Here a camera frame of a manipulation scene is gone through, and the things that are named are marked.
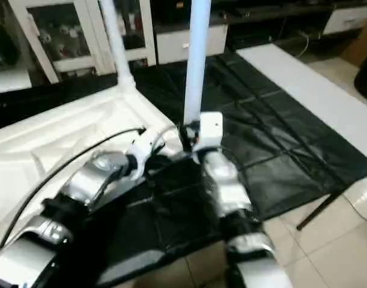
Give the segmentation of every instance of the white vertical pole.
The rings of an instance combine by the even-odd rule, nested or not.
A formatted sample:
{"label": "white vertical pole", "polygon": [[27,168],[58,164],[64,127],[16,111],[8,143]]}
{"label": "white vertical pole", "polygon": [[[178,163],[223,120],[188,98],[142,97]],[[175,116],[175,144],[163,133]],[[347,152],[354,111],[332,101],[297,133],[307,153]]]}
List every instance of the white vertical pole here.
{"label": "white vertical pole", "polygon": [[199,120],[211,0],[192,0],[183,123]]}
{"label": "white vertical pole", "polygon": [[117,11],[113,0],[100,0],[102,12],[105,17],[106,28],[110,39],[112,54],[118,73],[118,85],[120,88],[135,87],[134,78],[131,75],[129,63],[126,59],[126,50],[123,39],[119,33]]}

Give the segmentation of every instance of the white clamp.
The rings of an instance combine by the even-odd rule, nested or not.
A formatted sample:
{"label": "white clamp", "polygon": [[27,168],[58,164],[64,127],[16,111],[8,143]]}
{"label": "white clamp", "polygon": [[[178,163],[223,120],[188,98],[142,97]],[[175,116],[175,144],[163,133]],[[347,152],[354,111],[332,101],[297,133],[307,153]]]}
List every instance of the white clamp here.
{"label": "white clamp", "polygon": [[[202,112],[199,126],[198,141],[193,147],[193,152],[204,148],[220,146],[223,137],[223,116],[220,112]],[[199,164],[197,154],[193,160]]]}
{"label": "white clamp", "polygon": [[138,165],[136,171],[130,174],[131,180],[137,180],[143,176],[146,161],[151,156],[152,148],[158,147],[158,143],[154,145],[154,141],[157,139],[158,135],[159,133],[155,130],[155,128],[148,128],[139,136],[139,138],[134,140],[133,144],[127,151],[127,154],[134,155]]}

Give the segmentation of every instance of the wire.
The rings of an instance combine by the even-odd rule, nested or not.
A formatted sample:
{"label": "wire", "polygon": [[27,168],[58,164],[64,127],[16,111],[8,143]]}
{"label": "wire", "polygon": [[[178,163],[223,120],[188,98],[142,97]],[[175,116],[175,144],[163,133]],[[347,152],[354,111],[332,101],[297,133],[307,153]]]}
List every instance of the wire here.
{"label": "wire", "polygon": [[307,49],[309,48],[309,44],[310,44],[310,37],[308,36],[308,34],[302,31],[298,32],[298,34],[306,39],[306,46],[297,56],[295,56],[296,58],[301,57],[307,51]]}
{"label": "wire", "polygon": [[278,39],[281,39],[282,37],[282,33],[284,32],[286,21],[287,21],[287,17],[285,17],[284,20],[282,21],[281,30],[279,31],[278,37],[277,37]]}
{"label": "wire", "polygon": [[160,132],[159,134],[158,134],[158,136],[155,138],[155,140],[154,140],[154,143],[153,143],[153,145],[152,145],[152,147],[151,147],[151,155],[153,155],[154,154],[154,151],[155,151],[155,147],[157,146],[157,144],[158,144],[158,141],[162,138],[162,136],[164,135],[164,134],[166,134],[168,131],[170,131],[170,130],[172,130],[173,128],[178,128],[179,126],[178,125],[170,125],[170,126],[168,126],[167,128],[165,128],[164,130],[162,130],[162,132]]}
{"label": "wire", "polygon": [[358,214],[359,217],[361,217],[363,220],[365,220],[367,222],[367,218],[365,218],[365,216],[363,216],[355,207],[354,205],[350,202],[350,200],[346,197],[346,195],[343,195],[343,197],[346,199],[346,201],[350,204],[350,206],[352,207],[352,209]]}
{"label": "wire", "polygon": [[7,228],[7,231],[5,233],[5,235],[3,236],[2,241],[0,242],[0,251],[3,249],[3,247],[5,246],[5,244],[7,243],[8,237],[10,237],[12,230],[14,229],[17,221],[19,220],[20,216],[22,215],[23,211],[26,209],[26,207],[28,206],[28,204],[30,203],[30,201],[35,197],[35,195],[53,178],[55,177],[60,171],[62,171],[66,166],[68,166],[71,162],[73,162],[74,160],[76,160],[77,158],[79,158],[80,156],[82,156],[83,154],[86,154],[87,152],[91,151],[92,149],[98,147],[99,145],[111,140],[114,137],[132,132],[132,131],[137,131],[139,134],[143,133],[145,131],[144,128],[132,128],[132,129],[127,129],[127,130],[123,130],[120,131],[118,133],[115,133],[107,138],[104,138],[103,140],[93,144],[90,147],[85,148],[84,150],[82,150],[80,153],[72,156],[70,159],[68,159],[65,163],[63,163],[62,165],[60,165],[58,168],[56,168],[53,172],[51,172],[47,177],[45,177],[36,187],[34,190],[32,190],[30,192],[30,194],[28,195],[28,197],[25,199],[25,201],[22,203],[22,205],[19,207],[18,211],[16,212],[14,218],[12,219],[10,225]]}

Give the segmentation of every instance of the tiled floor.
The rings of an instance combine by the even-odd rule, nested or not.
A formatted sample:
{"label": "tiled floor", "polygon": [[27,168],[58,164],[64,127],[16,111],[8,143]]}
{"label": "tiled floor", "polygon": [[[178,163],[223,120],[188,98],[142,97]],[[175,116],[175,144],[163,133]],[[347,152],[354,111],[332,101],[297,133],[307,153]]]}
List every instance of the tiled floor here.
{"label": "tiled floor", "polygon": [[[266,222],[294,288],[367,288],[367,222],[339,198],[302,232],[295,225],[316,203]],[[206,288],[225,287],[216,279]]]}
{"label": "tiled floor", "polygon": [[358,73],[358,67],[344,61],[341,58],[332,58],[324,61],[309,63],[308,66],[331,82],[341,87],[363,104],[367,105],[364,98],[354,87],[354,79]]}

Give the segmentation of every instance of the white drawer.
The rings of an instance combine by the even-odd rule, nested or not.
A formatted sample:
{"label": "white drawer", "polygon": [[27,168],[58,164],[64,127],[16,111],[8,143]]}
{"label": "white drawer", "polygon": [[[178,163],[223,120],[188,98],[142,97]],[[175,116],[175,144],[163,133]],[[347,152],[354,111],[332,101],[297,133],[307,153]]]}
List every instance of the white drawer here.
{"label": "white drawer", "polygon": [[[208,29],[206,55],[221,54],[225,50],[227,25]],[[189,57],[189,30],[157,34],[160,64],[187,60]]]}
{"label": "white drawer", "polygon": [[323,34],[362,28],[367,20],[367,7],[338,9],[330,16]]}

